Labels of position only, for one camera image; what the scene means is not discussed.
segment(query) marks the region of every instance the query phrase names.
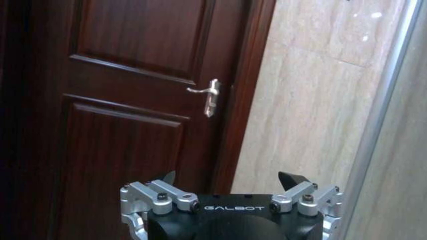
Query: raised door panel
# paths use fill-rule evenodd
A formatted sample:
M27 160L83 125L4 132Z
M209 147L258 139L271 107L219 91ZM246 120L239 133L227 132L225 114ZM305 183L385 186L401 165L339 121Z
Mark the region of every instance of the raised door panel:
M68 99L60 240L121 239L119 189L177 168L186 118Z
M74 58L190 80L205 51L214 2L78 0Z

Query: marble wall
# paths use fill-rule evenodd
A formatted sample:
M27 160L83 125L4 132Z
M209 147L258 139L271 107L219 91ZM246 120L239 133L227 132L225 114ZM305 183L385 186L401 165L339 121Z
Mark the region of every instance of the marble wall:
M347 240L427 239L427 2L423 2Z
M405 0L278 0L234 193L346 186Z

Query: bolt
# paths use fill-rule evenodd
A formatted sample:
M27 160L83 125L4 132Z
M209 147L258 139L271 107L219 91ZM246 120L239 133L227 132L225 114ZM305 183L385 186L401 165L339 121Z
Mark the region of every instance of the bolt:
M270 203L269 208L270 208L270 211L271 211L274 214L277 214L277 213L281 212L281 206L279 206L279 204L277 204L277 203L274 203L274 202Z
M166 192L159 192L158 193L158 200L159 201L169 200L169 194Z
M201 203L198 201L195 201L191 206L190 206L190 210L191 212L198 212L201 210Z
M306 194L302 196L302 200L307 203L313 203L315 201L314 195Z

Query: silver door handle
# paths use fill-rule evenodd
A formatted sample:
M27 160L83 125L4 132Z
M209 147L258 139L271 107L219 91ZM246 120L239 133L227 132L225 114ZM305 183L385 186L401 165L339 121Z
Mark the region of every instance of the silver door handle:
M206 105L205 105L205 115L210 118L215 114L217 103L221 95L221 81L218 79L211 80L209 88L203 90L187 88L187 91L194 94L207 93Z

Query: dark brown door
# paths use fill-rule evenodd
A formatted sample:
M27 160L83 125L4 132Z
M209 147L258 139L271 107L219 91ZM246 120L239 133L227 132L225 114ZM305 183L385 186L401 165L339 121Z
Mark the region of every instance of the dark brown door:
M30 239L129 239L119 188L130 181L177 170L179 187L210 190L249 2L32 1L20 139L32 222L19 226ZM207 95L187 88L213 79L209 118Z

